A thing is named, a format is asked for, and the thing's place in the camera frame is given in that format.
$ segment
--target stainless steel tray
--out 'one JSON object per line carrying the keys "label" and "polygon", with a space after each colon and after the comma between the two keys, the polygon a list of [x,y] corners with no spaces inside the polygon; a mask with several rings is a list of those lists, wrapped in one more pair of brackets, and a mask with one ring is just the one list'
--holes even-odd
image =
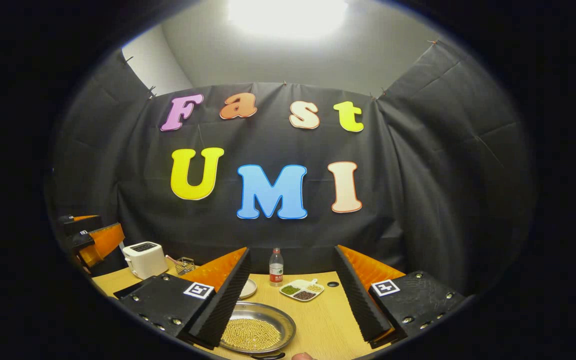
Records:
{"label": "stainless steel tray", "polygon": [[259,321],[265,321],[268,324],[274,326],[274,328],[279,332],[279,342],[277,342],[277,344],[272,347],[263,348],[260,350],[249,350],[245,348],[230,346],[223,340],[220,341],[220,347],[224,347],[238,353],[261,354],[278,351],[282,347],[285,347],[289,342],[291,342],[291,340],[295,337],[295,333],[297,332],[297,325],[295,325],[295,321],[292,317],[277,309],[276,307],[263,305],[263,303],[237,301],[235,309],[233,310],[232,315],[230,315],[230,319],[256,319]]}

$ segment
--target toaster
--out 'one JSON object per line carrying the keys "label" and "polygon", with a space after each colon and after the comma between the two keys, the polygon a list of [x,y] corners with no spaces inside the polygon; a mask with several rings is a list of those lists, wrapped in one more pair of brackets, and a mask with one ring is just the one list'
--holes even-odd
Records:
{"label": "toaster", "polygon": [[130,272],[141,280],[160,275],[169,269],[164,257],[164,250],[160,244],[144,241],[124,246],[121,251],[128,263]]}

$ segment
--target plastic water bottle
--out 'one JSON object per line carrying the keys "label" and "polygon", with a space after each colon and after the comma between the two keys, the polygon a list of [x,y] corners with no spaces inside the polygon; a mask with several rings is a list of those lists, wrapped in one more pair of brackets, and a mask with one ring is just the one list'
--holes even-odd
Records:
{"label": "plastic water bottle", "polygon": [[270,286],[281,287],[284,282],[284,258],[281,250],[276,247],[270,255]]}

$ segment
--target wire basket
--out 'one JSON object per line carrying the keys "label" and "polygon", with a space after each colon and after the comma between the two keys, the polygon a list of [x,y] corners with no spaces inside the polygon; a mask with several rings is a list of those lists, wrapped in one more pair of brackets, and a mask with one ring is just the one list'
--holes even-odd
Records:
{"label": "wire basket", "polygon": [[195,269],[195,260],[191,259],[190,257],[181,257],[180,259],[176,260],[174,269],[179,276],[188,274]]}

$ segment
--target ceiling light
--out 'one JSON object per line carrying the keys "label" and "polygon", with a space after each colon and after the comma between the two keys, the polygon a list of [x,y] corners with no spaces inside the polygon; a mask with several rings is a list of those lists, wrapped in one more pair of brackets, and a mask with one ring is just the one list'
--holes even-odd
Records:
{"label": "ceiling light", "polygon": [[249,34],[315,39],[344,21],[343,0],[230,0],[228,20]]}

